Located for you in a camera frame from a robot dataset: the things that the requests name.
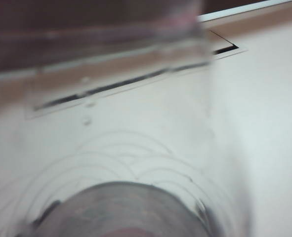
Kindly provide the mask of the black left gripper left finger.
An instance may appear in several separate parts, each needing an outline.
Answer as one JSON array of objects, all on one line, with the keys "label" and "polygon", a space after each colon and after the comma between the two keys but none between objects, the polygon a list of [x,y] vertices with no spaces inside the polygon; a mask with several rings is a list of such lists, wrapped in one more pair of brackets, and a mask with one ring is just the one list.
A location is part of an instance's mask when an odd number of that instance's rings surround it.
[{"label": "black left gripper left finger", "polygon": [[37,217],[34,221],[27,223],[23,226],[23,229],[19,233],[19,236],[31,237],[37,230],[37,228],[41,225],[41,223],[48,217],[48,215],[61,203],[62,201],[60,200],[55,200],[54,202],[52,202],[39,217]]}]

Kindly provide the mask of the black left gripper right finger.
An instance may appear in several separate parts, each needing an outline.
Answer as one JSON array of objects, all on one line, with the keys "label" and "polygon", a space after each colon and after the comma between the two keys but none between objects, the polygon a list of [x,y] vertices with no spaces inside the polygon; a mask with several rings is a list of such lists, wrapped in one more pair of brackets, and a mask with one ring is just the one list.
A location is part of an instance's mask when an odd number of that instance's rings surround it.
[{"label": "black left gripper right finger", "polygon": [[195,201],[195,210],[208,237],[221,237],[222,226],[214,211],[201,199]]}]

